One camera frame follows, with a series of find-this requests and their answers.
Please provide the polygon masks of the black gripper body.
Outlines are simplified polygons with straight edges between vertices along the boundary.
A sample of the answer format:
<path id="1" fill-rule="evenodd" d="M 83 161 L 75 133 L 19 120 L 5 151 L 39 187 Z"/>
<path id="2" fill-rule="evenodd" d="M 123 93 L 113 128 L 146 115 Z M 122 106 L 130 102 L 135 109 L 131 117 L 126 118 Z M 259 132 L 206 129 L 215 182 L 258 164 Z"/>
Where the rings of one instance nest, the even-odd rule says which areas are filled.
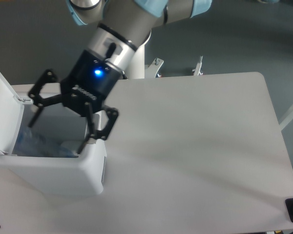
<path id="1" fill-rule="evenodd" d="M 117 70 L 84 50 L 67 78 L 60 82 L 62 104 L 82 117 L 86 116 L 86 102 L 93 113 L 99 112 L 119 78 Z"/>

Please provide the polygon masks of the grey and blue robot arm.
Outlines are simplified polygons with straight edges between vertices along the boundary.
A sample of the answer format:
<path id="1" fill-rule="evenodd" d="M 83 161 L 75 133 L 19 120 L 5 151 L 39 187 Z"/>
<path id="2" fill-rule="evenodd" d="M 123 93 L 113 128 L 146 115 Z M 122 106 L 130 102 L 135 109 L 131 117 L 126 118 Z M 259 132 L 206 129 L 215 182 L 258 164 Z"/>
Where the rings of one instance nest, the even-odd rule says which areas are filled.
<path id="1" fill-rule="evenodd" d="M 152 28 L 202 14 L 211 4 L 210 0 L 108 0 L 88 47 L 60 82 L 60 94 L 40 95 L 44 85 L 57 79 L 50 69 L 28 92 L 37 107 L 28 126 L 34 126 L 45 107 L 61 103 L 87 120 L 81 150 L 90 139 L 107 140 L 119 112 L 105 105 L 105 100 Z"/>

